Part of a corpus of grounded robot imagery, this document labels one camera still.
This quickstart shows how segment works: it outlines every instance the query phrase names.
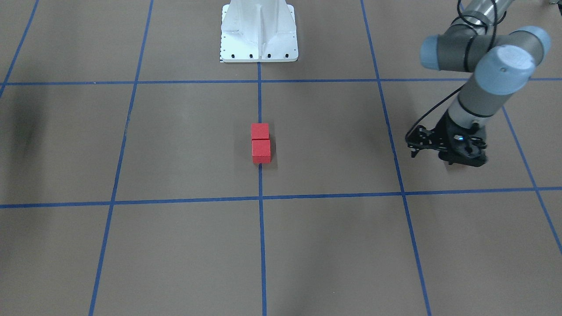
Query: blue joint cap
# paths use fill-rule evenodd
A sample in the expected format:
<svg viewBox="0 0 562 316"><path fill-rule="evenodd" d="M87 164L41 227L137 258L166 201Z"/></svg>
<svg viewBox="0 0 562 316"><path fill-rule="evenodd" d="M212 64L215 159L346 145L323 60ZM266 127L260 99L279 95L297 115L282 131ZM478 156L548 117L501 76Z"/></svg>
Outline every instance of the blue joint cap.
<svg viewBox="0 0 562 316"><path fill-rule="evenodd" d="M504 96L523 88L535 68L533 56L526 50L502 45L482 57L474 70L474 78L486 92Z"/></svg>
<svg viewBox="0 0 562 316"><path fill-rule="evenodd" d="M437 60L437 37L432 35L427 37L420 49L421 65L427 69L439 70L439 61Z"/></svg>
<svg viewBox="0 0 562 316"><path fill-rule="evenodd" d="M526 31L536 36L542 44L542 50L543 50L542 58L545 58L546 53L549 52L550 46L552 45L552 39L550 38L550 35L545 30L539 28L538 26L529 25L529 26L524 26L518 29L517 31Z"/></svg>

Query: red block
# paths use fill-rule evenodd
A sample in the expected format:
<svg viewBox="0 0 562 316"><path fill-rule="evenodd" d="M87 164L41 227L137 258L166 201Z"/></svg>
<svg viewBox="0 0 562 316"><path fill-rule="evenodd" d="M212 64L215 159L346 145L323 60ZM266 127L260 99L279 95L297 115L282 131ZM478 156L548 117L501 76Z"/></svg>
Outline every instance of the red block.
<svg viewBox="0 0 562 316"><path fill-rule="evenodd" d="M254 164L268 164L271 162L271 141L252 141L252 160Z"/></svg>
<svg viewBox="0 0 562 316"><path fill-rule="evenodd" d="M269 139L268 123L252 123L252 140Z"/></svg>

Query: blue grid line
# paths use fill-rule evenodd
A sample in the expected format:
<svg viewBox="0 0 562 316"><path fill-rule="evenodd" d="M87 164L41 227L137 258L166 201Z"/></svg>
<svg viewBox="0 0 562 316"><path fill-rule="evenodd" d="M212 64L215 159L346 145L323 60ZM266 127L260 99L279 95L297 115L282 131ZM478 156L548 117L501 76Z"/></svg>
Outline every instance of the blue grid line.
<svg viewBox="0 0 562 316"><path fill-rule="evenodd" d="M31 27L31 22L33 22L33 17L35 16L35 12L37 10L37 5L39 4L39 0L35 0L35 4L33 5L33 9L31 11L31 15L29 15L28 24L25 26L25 30L23 35L21 36L20 43L17 45L16 53L13 55L12 62L10 63L10 68L8 68L8 72L6 73L6 77L0 87L0 98L4 94L4 89L6 88L6 83L12 74L13 67L16 65L17 57L20 54L21 47L24 45L25 37L28 35L29 28Z"/></svg>
<svg viewBox="0 0 562 316"><path fill-rule="evenodd" d="M27 203L27 204L2 204L0 209L31 209L34 207L69 207L69 206L108 206L109 201L95 202L60 202L60 203Z"/></svg>
<svg viewBox="0 0 562 316"><path fill-rule="evenodd" d="M562 190L562 187L538 187L537 189L539 191L560 191Z"/></svg>
<svg viewBox="0 0 562 316"><path fill-rule="evenodd" d="M304 82L376 82L374 78L364 79L265 79L263 83L304 83Z"/></svg>
<svg viewBox="0 0 562 316"><path fill-rule="evenodd" d="M511 130L511 134L513 135L513 139L515 140L515 144L517 145L517 149L519 150L519 154L521 154L521 158L523 159L523 163L525 164L525 168L527 169L527 173L529 174L529 178L531 179L531 183L533 184L533 188L535 190L535 193L537 194L538 201L541 204L542 211L545 213L546 221L549 224L550 231L552 232L552 235L554 236L554 240L556 241L556 244L558 245L558 250L560 251L560 254L562 255L562 244L560 243L560 238L558 237L556 229L554 228L552 220L550 219L549 211L546 209L546 205L545 205L544 201L542 200L540 190L538 189L537 183L534 180L533 173L531 172L531 168L529 167L529 164L527 162L527 158L525 158L525 154L523 153L523 148L521 147L521 144L519 143L519 139L517 138L517 134L515 134L515 129L513 128L513 125L511 124L511 120L509 119L509 115L507 114L507 111L505 110L505 106L502 107L502 111L504 112L505 119L507 121L509 129Z"/></svg>
<svg viewBox="0 0 562 316"><path fill-rule="evenodd" d="M410 216L410 209L408 207L408 201L406 199L406 194L405 194L405 191L404 191L404 183L402 181L402 174L400 172L400 165L398 163L398 155L396 154L396 147L395 147L395 144L394 144L394 139L392 137L392 128L391 128L391 125L390 125L390 120L388 119L388 111L387 111L387 108L386 108L386 102L384 100L382 83L380 81L379 69L378 69L378 66L377 66L377 58L375 56L375 50L374 50L374 47L373 47L373 40L372 40L372 37L371 37L371 31L369 29L369 22L367 20L367 13L365 11L365 3L364 3L363 0L361 0L361 10L363 11L363 19L365 21L365 30L367 32L367 38L369 40L369 47L371 49L371 56L373 58L373 66L375 68L375 74L377 76L377 85L378 85L378 88L379 88L380 101L382 103L383 112L384 112L384 120L387 124L387 129L388 129L388 138L390 139L392 154L394 156L394 164L395 164L395 167L396 167L396 175L398 176L398 183L400 184L400 193L401 193L401 196L402 196L402 203L404 205L404 211L406 213L406 220L408 222L408 229L410 231L410 239L411 239L411 242L412 242L412 248L414 250L414 257L415 257L415 260L416 260L416 266L418 268L418 276L419 276L419 279L420 279L421 291L423 293L423 298L424 298L424 301L425 301L425 309L427 311L427 315L431 316L431 307L429 305L429 298L428 298L428 295L427 295L427 290L425 288L425 279L424 279L424 276L423 276L422 264L421 264L420 258L419 258L418 246L417 246L416 237L415 237L415 234L414 234L414 227L412 225L411 216Z"/></svg>
<svg viewBox="0 0 562 316"><path fill-rule="evenodd" d="M263 167L258 167L259 178L259 202L260 202L260 253L261 253L261 314L268 314L268 296L265 269L265 224L264 224L264 186L263 186Z"/></svg>
<svg viewBox="0 0 562 316"><path fill-rule="evenodd" d="M364 78L364 79L263 79L261 83L329 83L329 82L456 82L467 78ZM531 81L562 81L562 78L531 78ZM7 82L11 85L105 85L105 84L210 84L210 83L258 83L259 80L139 80L139 81L77 81L77 82Z"/></svg>
<svg viewBox="0 0 562 316"><path fill-rule="evenodd" d="M506 193L506 192L534 192L535 188L499 188L499 189L466 189L466 190L440 190L440 191L410 191L405 195L451 195L474 193Z"/></svg>
<svg viewBox="0 0 562 316"><path fill-rule="evenodd" d="M135 81L61 81L61 82L8 82L6 85L104 85L104 84L134 84Z"/></svg>
<svg viewBox="0 0 562 316"><path fill-rule="evenodd" d="M178 204L178 203L206 203L206 202L230 202L230 201L257 201L258 196L234 196L234 197L209 197L209 198L167 198L163 200L133 200L115 201L115 205L142 205L142 204Z"/></svg>
<svg viewBox="0 0 562 316"><path fill-rule="evenodd" d="M455 195L455 194L484 194L484 193L509 193L509 192L534 192L562 191L562 187L537 187L535 188L498 188L498 189L464 189L464 190L437 190L437 191L405 191L407 196L414 195ZM380 197L401 196L402 192L371 192L371 193L334 193L334 194L302 194L302 195L264 195L260 196L232 196L232 197L195 197L195 198L169 198L162 200L120 200L114 205L150 205L150 204L179 204L179 203L205 203L205 202L230 202L230 201L258 201L263 200L293 200L315 198L349 198L349 197ZM31 204L0 204L0 209L28 209L34 207L72 207L72 206L108 206L111 201L92 202L54 202Z"/></svg>
<svg viewBox="0 0 562 316"><path fill-rule="evenodd" d="M257 83L257 80L142 80L138 84Z"/></svg>
<svg viewBox="0 0 562 316"><path fill-rule="evenodd" d="M261 63L257 63L257 122L261 123Z"/></svg>
<svg viewBox="0 0 562 316"><path fill-rule="evenodd" d="M127 112L127 120L125 122L125 131L123 132L123 140L121 142L121 151L119 152L119 161L117 162L117 171L115 172L115 182L114 182L114 186L113 186L113 191L111 193L111 201L110 201L110 205L109 205L109 211L107 212L107 220L106 220L106 225L105 225L105 230L103 233L103 241L102 241L102 247L101 250L99 252L99 261L98 261L98 268L96 271L96 280L94 281L94 289L92 291L92 300L90 302L90 308L89 308L89 316L93 316L94 314L94 309L96 307L96 298L97 298L97 294L98 294L98 288L99 288L99 279L101 277L101 273L102 273L102 268L103 268L103 259L105 257L105 250L106 250L106 246L107 246L107 238L109 236L109 229L110 229L110 225L111 225L111 217L113 215L113 208L115 205L115 197L117 195L117 186L119 184L119 176L121 174L121 166L123 164L123 156L125 153L125 144L127 142L127 129L129 127L129 122L131 119L131 112L133 111L133 104L135 101L135 94L137 92L137 82L139 79L139 76L141 74L141 65L142 65L142 58L144 55L144 46L146 45L146 38L148 36L148 27L150 26L150 17L152 15L152 6L154 4L154 0L150 0L150 5L148 7L148 14L147 14L147 18L146 18L146 24L144 26L144 34L143 34L143 40L142 40L142 44L140 46L140 54L139 54L139 60L138 60L138 64L137 64L137 73L135 74L135 84L133 85L133 91L131 92L131 100L129 102L129 111Z"/></svg>
<svg viewBox="0 0 562 316"><path fill-rule="evenodd" d="M389 78L381 82L427 82L427 81L468 81L468 78Z"/></svg>
<svg viewBox="0 0 562 316"><path fill-rule="evenodd" d="M402 195L401 192L266 195L263 197L263 199L264 200L293 200L299 198L377 197L377 196L401 196L401 195Z"/></svg>
<svg viewBox="0 0 562 316"><path fill-rule="evenodd" d="M257 122L261 121L261 63L257 63ZM258 200L260 204L260 256L261 256L261 314L268 314L268 296L265 269L265 224L264 224L264 177L263 166L258 165L257 171L258 181Z"/></svg>

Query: white metal pedestal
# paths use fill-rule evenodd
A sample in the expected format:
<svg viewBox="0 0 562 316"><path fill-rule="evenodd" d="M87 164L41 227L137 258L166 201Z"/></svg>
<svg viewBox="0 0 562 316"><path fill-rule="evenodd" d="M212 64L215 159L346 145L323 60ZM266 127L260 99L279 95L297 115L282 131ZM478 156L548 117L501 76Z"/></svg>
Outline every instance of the white metal pedestal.
<svg viewBox="0 0 562 316"><path fill-rule="evenodd" d="M221 62L298 59L294 8L285 0L232 0L222 16Z"/></svg>

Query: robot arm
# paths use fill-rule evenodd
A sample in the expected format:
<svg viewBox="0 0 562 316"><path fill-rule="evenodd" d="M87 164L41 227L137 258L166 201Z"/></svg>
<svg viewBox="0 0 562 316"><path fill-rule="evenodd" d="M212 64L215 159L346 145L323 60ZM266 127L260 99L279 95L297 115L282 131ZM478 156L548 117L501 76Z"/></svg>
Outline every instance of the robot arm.
<svg viewBox="0 0 562 316"><path fill-rule="evenodd" d="M549 35L536 26L509 35L486 35L513 0L496 0L495 5L492 1L474 0L444 34L422 44L424 67L473 75L434 129L418 125L406 135L412 157L422 149L434 149L449 164L486 163L486 122L525 86L550 49Z"/></svg>

